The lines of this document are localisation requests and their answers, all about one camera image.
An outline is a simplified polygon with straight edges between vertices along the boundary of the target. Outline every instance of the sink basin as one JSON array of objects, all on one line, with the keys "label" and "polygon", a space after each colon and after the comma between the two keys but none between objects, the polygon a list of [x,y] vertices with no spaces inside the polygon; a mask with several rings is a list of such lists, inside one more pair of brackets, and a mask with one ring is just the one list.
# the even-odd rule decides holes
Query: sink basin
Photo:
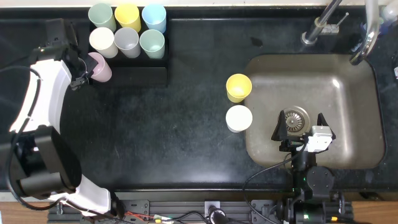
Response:
[{"label": "sink basin", "polygon": [[254,162],[271,166],[286,152],[271,140],[278,115],[285,110],[289,134],[317,125],[323,113],[336,139],[317,155],[319,166],[367,169],[377,166],[385,145],[370,65],[349,63],[349,55],[262,55],[246,67],[252,92],[244,104],[253,114],[246,149]]}]

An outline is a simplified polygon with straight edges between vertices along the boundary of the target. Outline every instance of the faucet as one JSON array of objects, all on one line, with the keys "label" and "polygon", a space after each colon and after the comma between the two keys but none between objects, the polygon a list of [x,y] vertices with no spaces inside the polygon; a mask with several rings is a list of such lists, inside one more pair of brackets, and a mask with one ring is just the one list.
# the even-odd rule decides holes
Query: faucet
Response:
[{"label": "faucet", "polygon": [[[315,19],[314,25],[310,32],[304,32],[302,34],[302,42],[307,45],[315,44],[318,36],[322,33],[322,30],[326,27],[326,23],[330,18],[331,14],[336,10],[342,0],[332,0],[332,2],[326,7],[322,15]],[[354,52],[349,59],[352,65],[357,65],[362,62],[366,56],[372,51],[374,44],[376,43],[377,36],[379,35],[379,4],[377,0],[365,0],[366,8],[366,36],[362,41],[361,46]]]}]

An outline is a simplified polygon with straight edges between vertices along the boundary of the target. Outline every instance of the blue cup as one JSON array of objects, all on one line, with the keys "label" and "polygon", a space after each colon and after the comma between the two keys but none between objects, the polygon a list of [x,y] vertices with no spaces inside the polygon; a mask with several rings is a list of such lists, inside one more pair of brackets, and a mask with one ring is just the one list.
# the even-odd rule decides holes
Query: blue cup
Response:
[{"label": "blue cup", "polygon": [[142,19],[149,29],[166,31],[166,9],[160,4],[150,4],[142,10]]}]

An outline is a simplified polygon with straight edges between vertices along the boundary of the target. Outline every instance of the sink drain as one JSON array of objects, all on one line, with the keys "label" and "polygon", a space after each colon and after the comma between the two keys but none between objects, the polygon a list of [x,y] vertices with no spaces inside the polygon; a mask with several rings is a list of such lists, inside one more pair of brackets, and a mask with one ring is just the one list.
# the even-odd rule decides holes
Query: sink drain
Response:
[{"label": "sink drain", "polygon": [[299,136],[309,131],[310,117],[301,107],[293,106],[284,109],[287,134]]}]

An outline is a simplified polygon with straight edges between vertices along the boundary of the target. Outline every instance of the cup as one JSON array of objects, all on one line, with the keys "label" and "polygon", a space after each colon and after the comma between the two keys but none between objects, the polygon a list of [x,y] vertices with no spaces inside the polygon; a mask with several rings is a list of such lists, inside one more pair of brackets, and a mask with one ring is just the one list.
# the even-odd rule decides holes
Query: cup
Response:
[{"label": "cup", "polygon": [[139,10],[135,4],[121,4],[114,11],[114,16],[122,27],[130,27],[137,32],[141,30]]},{"label": "cup", "polygon": [[104,57],[97,52],[90,52],[88,55],[98,62],[97,66],[93,70],[94,74],[91,76],[91,78],[99,82],[107,82],[109,79],[111,79],[112,70],[108,63],[106,63]]},{"label": "cup", "polygon": [[113,32],[106,27],[93,30],[89,42],[95,50],[106,58],[113,58],[118,54],[118,48],[114,44]]},{"label": "cup", "polygon": [[228,110],[225,120],[228,129],[234,133],[238,133],[250,127],[253,121],[253,115],[249,108],[236,105]]},{"label": "cup", "polygon": [[242,102],[251,92],[251,81],[243,74],[231,75],[226,81],[228,99],[233,103]]},{"label": "cup", "polygon": [[157,30],[149,29],[141,34],[139,45],[150,58],[162,58],[164,56],[164,36]]},{"label": "cup", "polygon": [[112,7],[105,4],[95,4],[88,10],[88,18],[96,27],[106,27],[112,32],[116,30]]},{"label": "cup", "polygon": [[133,28],[125,27],[114,34],[114,43],[128,58],[136,58],[141,53],[138,33]]},{"label": "cup", "polygon": [[166,31],[166,9],[160,4],[150,4],[142,10],[142,19],[149,29]]}]

